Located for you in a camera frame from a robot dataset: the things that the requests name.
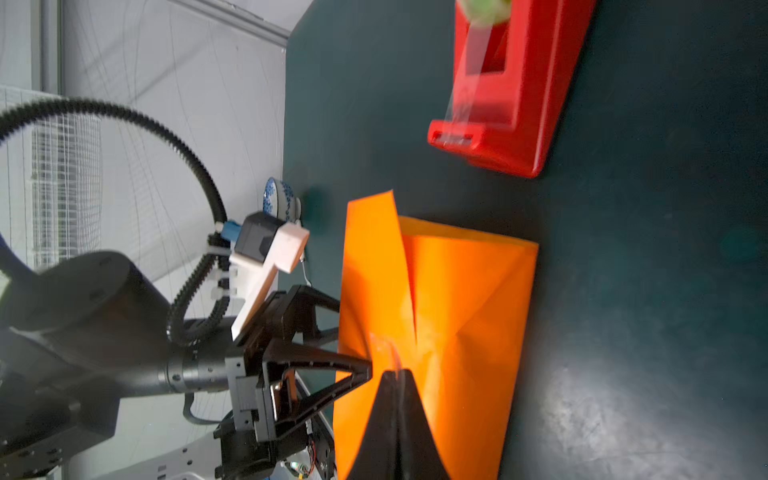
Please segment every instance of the wire mesh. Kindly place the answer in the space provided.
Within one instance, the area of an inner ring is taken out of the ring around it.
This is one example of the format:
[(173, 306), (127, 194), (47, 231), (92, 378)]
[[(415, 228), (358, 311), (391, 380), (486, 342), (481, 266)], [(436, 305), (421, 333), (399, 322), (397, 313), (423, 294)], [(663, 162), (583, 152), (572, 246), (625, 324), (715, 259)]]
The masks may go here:
[[(51, 95), (0, 87), (0, 110)], [(20, 142), (22, 148), (13, 148)], [(24, 186), (22, 202), (8, 192), (8, 219), (24, 215), (23, 250), (26, 262), (44, 270), (68, 258), (96, 250), (101, 245), (101, 132), (91, 115), (59, 115), (39, 121), (9, 139), (8, 184)], [(23, 164), (23, 168), (12, 168)], [(17, 252), (19, 235), (11, 235)]]

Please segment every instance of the white wall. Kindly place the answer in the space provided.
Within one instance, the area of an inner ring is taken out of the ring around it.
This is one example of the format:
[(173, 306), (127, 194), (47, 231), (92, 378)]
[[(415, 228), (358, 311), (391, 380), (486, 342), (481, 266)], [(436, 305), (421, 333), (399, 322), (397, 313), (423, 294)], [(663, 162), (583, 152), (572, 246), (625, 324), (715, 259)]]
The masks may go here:
[(29, 2), (0, 1), (0, 84), (32, 88)]
[[(35, 92), (3, 85), (0, 89), (0, 110), (35, 100)], [(28, 182), (32, 166), (32, 137), (29, 129), (11, 136), (0, 147), (0, 233), (13, 253), (24, 263), (34, 265), (31, 252), (34, 239), (31, 233), (31, 188)], [(8, 279), (0, 273), (0, 294)]]
[[(67, 96), (156, 118), (208, 167), (230, 218), (259, 209), (267, 178), (282, 171), (284, 51), (165, 0), (66, 0), (62, 14)], [(123, 124), (102, 128), (102, 247), (127, 253), (173, 296), (213, 228), (205, 197), (167, 146)], [(204, 291), (189, 314), (208, 314), (211, 304)], [(227, 396), (201, 396), (194, 410), (220, 418)], [(182, 404), (182, 396), (123, 401), (116, 436), (73, 458), (70, 478), (103, 475), (211, 430), (187, 423)]]
[(312, 0), (230, 0), (269, 23), (293, 30)]

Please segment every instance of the black bracket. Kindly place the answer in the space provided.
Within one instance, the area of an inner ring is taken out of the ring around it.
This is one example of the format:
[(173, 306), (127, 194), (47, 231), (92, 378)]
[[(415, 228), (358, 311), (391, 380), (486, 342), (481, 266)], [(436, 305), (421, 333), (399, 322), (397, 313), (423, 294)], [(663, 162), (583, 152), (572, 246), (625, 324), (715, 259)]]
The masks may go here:
[[(338, 300), (312, 287), (275, 292), (235, 340), (225, 363), (237, 431), (255, 431), (258, 442), (284, 439), (331, 402), (371, 379), (369, 360), (315, 347), (338, 338), (338, 329), (319, 330), (318, 306), (339, 311)], [(297, 333), (303, 334), (304, 345), (292, 343)], [(296, 369), (330, 369), (349, 375), (302, 398)]]

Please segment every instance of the blue connector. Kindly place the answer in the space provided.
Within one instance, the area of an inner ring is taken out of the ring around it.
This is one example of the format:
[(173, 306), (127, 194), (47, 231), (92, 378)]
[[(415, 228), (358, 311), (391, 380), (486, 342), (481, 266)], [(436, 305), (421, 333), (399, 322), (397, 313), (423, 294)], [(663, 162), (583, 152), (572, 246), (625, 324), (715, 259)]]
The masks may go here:
[(230, 243), (237, 243), (237, 238), (240, 236), (241, 228), (242, 227), (238, 222), (229, 220), (224, 224), (224, 228), (221, 230), (221, 236), (225, 240), (229, 240)]

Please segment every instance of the red tape dispenser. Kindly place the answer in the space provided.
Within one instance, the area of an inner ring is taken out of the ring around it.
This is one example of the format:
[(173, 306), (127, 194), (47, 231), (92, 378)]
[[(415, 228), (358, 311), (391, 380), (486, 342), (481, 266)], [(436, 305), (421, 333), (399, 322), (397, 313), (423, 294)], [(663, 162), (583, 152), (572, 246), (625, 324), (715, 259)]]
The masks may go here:
[(497, 25), (487, 16), (470, 23), (457, 8), (451, 102), (445, 120), (429, 125), (429, 143), (477, 167), (536, 177), (594, 4), (511, 0), (509, 20)]

